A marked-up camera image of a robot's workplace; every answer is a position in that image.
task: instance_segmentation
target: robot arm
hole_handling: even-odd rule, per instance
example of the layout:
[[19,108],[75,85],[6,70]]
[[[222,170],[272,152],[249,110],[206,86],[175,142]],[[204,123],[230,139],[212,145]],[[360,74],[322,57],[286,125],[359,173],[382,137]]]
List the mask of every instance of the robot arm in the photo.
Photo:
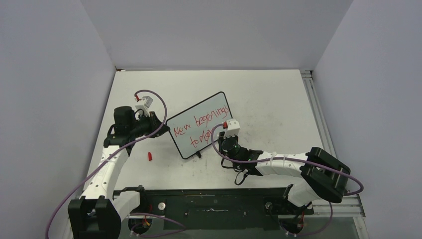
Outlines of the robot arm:
[[[122,146],[158,129],[161,121],[154,112],[148,110],[151,103],[150,97],[137,101],[135,106],[138,109],[137,112],[142,111],[138,119],[129,106],[114,109],[115,124],[110,127],[104,140],[100,165]],[[151,138],[159,137],[167,131],[169,128],[164,125]],[[70,201],[68,213],[74,239],[118,238],[121,221],[139,206],[140,198],[144,193],[141,186],[123,190],[120,196],[113,200],[117,178],[132,148],[133,145],[108,160],[108,163],[92,178],[80,198]]]
[[[300,154],[277,154],[261,150],[251,150],[238,144],[240,124],[236,119],[229,119],[218,138],[219,151],[231,159],[239,161],[261,160],[267,158],[294,158],[312,161],[324,166],[350,174],[350,169],[323,149],[313,147],[310,152]],[[242,171],[244,178],[248,175],[264,176],[269,174],[302,177],[303,182],[291,185],[286,190],[286,199],[296,207],[302,207],[316,199],[325,199],[329,202],[340,203],[347,178],[304,163],[284,160],[270,160],[257,163],[233,163],[233,168]]]

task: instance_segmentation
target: table surface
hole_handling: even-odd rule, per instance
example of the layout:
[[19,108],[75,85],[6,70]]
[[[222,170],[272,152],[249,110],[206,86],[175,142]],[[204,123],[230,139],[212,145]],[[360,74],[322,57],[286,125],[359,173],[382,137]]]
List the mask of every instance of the table surface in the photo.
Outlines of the table surface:
[[[114,123],[114,108],[134,108],[133,94],[141,89],[153,90],[164,99],[168,117],[219,91],[225,92],[232,115],[241,125],[239,144],[248,149],[293,154],[322,147],[299,70],[122,71],[114,78],[88,174],[99,164],[103,141]],[[148,95],[154,99],[150,110],[162,119],[161,102]],[[148,161],[148,152],[152,161]],[[134,146],[115,189],[137,185],[146,189],[267,188],[302,180],[249,176],[236,186],[237,173],[221,167],[221,158],[212,146],[201,154],[202,158],[182,159],[169,133],[144,140]]]

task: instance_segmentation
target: red handwriting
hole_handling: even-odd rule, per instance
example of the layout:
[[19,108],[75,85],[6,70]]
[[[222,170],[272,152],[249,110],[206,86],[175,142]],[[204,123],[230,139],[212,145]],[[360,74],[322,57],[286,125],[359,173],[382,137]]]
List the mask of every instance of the red handwriting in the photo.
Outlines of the red handwriting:
[[[190,124],[186,124],[185,126],[183,126],[183,128],[185,128],[185,130],[188,130],[190,127],[191,127]],[[181,127],[173,128],[174,135],[176,136],[176,138],[177,138],[178,135],[184,135],[185,134],[185,132],[183,132],[183,128],[181,128]]]
[[176,138],[177,138],[178,135],[184,135],[185,134],[185,132],[183,132],[183,128],[177,127],[177,128],[173,128],[173,130],[174,130],[174,135],[176,136]]
[[195,148],[197,147],[197,145],[201,142],[207,142],[208,143],[208,141],[211,139],[211,130],[207,130],[207,131],[205,131],[205,130],[203,130],[202,131],[202,134],[201,134],[201,136],[199,136],[199,140],[194,140],[194,139],[192,139],[192,137],[191,137],[191,145],[193,145]]
[[226,105],[224,105],[223,108],[220,109],[216,109],[215,111],[211,111],[210,113],[202,116],[202,117],[198,117],[196,118],[196,116],[194,116],[195,118],[195,122],[197,123],[197,126],[201,126],[202,124],[206,124],[205,127],[208,127],[208,122],[210,122],[212,119],[219,117],[220,115],[224,114],[224,117],[227,117],[227,114],[229,113],[228,107]]

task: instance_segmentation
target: white wall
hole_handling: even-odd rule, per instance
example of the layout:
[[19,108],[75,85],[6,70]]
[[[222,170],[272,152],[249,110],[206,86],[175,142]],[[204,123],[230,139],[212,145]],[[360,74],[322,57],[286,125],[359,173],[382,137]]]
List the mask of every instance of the white wall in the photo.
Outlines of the white wall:
[[371,238],[422,238],[422,1],[355,0],[314,79]]
[[352,0],[81,0],[119,68],[314,69]]
[[39,239],[86,175],[114,69],[78,0],[0,5],[0,233]]

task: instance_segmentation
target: purple cable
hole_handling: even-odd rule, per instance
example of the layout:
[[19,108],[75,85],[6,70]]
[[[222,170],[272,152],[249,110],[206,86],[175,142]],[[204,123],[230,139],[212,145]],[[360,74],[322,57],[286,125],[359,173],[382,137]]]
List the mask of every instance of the purple cable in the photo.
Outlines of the purple cable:
[[[157,238],[157,237],[162,237],[162,236],[166,236],[166,235],[170,235],[170,234],[180,233],[180,232],[186,231],[186,226],[185,225],[183,225],[180,222],[177,222],[177,221],[175,221],[173,219],[170,219],[170,218],[165,218],[165,217],[162,217],[162,216],[159,216],[159,215],[155,215],[155,214],[150,214],[150,213],[133,213],[133,214],[130,214],[130,215],[131,216],[150,216],[150,217],[156,217],[156,218],[163,219],[165,221],[168,221],[168,222],[171,222],[171,223],[174,223],[176,225],[179,225],[179,226],[183,227],[183,229],[180,229],[180,230],[176,230],[176,231],[172,231],[172,232],[168,232],[168,233],[157,234],[157,235],[141,235],[141,234],[139,234],[139,236],[142,237],[142,238]],[[133,231],[137,226],[139,226],[141,224],[142,223],[139,223],[139,224],[134,225],[130,230]]]
[[[312,236],[312,235],[318,234],[318,233],[324,231],[331,224],[331,222],[332,222],[332,204],[330,202],[328,202],[328,203],[329,203],[330,209],[331,209],[330,218],[329,218],[328,222],[322,228],[316,230],[315,232],[304,233],[304,234],[296,234],[297,237],[306,237],[306,236]],[[280,226],[284,231],[287,232],[287,230],[284,229],[284,227],[282,225],[280,225]]]
[[156,97],[158,97],[160,100],[161,100],[161,102],[163,103],[163,106],[164,106],[164,119],[163,119],[163,122],[161,123],[161,125],[154,131],[154,132],[152,132],[152,133],[150,133],[149,135],[147,135],[147,136],[145,136],[145,137],[142,137],[142,138],[140,138],[140,139],[137,139],[137,140],[135,140],[135,141],[133,141],[133,142],[130,142],[130,143],[128,143],[128,144],[125,144],[125,145],[123,145],[121,148],[119,148],[118,150],[116,150],[114,153],[112,153],[107,159],[105,159],[104,160],[104,162],[102,163],[102,164],[100,164],[99,166],[98,166],[98,168],[96,168],[90,175],[88,175],[88,177],[86,177],[86,179],[84,179],[79,185],[77,185],[74,189],[72,189],[66,196],[65,196],[65,198],[59,203],[59,205],[56,207],[56,209],[54,209],[54,211],[53,211],[53,214],[51,215],[51,217],[50,217],[50,219],[48,220],[48,223],[47,223],[47,227],[45,228],[45,239],[49,239],[49,237],[48,237],[48,231],[50,230],[50,226],[51,226],[51,223],[53,222],[53,219],[54,219],[54,217],[56,216],[56,214],[57,214],[57,212],[59,211],[59,209],[65,204],[65,202],[72,196],[72,194],[74,194],[75,192],[76,192],[76,190],[77,189],[79,189],[80,187],[82,187],[90,178],[92,178],[96,173],[98,173],[98,171],[102,168],[102,167],[104,167],[104,165],[106,165],[107,163],[108,163],[108,160],[110,160],[111,158],[113,158],[117,153],[119,153],[120,151],[122,151],[123,149],[125,149],[125,148],[127,148],[127,147],[129,147],[129,146],[131,146],[131,145],[133,145],[133,144],[135,144],[135,143],[138,143],[138,142],[140,142],[140,141],[143,141],[144,139],[146,139],[146,138],[149,138],[149,137],[151,137],[151,136],[153,136],[154,134],[156,134],[162,127],[163,127],[163,125],[164,125],[164,122],[166,121],[166,118],[167,118],[167,106],[166,106],[166,103],[164,102],[164,100],[163,100],[163,98],[161,98],[157,93],[155,93],[154,91],[150,91],[150,90],[140,90],[140,91],[137,91],[136,93],[135,93],[135,97],[137,96],[137,94],[138,93],[140,93],[140,92],[149,92],[149,93],[152,93],[152,94],[154,94]]
[[[218,151],[218,149],[216,148],[215,143],[214,143],[214,131],[215,131],[216,128],[218,128],[218,127],[220,127],[222,125],[223,125],[222,123],[217,124],[214,128],[212,128],[212,131],[211,131],[211,144],[212,144],[212,147],[217,152],[217,154],[220,155],[222,158],[224,158],[224,159],[226,159],[228,161],[231,161],[233,163],[259,163],[259,162],[266,162],[266,161],[270,161],[271,160],[270,158],[265,158],[265,159],[260,159],[260,160],[240,161],[240,160],[234,160],[234,159],[231,159],[231,158],[229,158],[227,156],[224,156],[222,153],[220,153]],[[284,158],[284,157],[274,157],[273,158],[273,160],[283,160],[283,159],[285,159],[286,161],[292,161],[292,162],[309,164],[309,165],[312,165],[312,166],[315,166],[315,167],[318,167],[318,168],[322,168],[322,169],[328,170],[330,172],[339,174],[341,176],[344,176],[346,178],[349,178],[349,179],[355,181],[359,185],[360,188],[358,190],[354,191],[354,192],[345,193],[344,194],[345,196],[355,195],[355,194],[358,194],[358,193],[360,193],[360,192],[363,191],[363,184],[359,180],[357,180],[355,177],[353,177],[353,176],[351,176],[351,175],[349,175],[347,173],[343,173],[343,172],[340,172],[338,170],[335,170],[335,169],[329,168],[327,166],[324,166],[322,164],[314,163],[314,162],[309,162],[309,161],[306,161],[306,160],[295,159],[295,158]]]

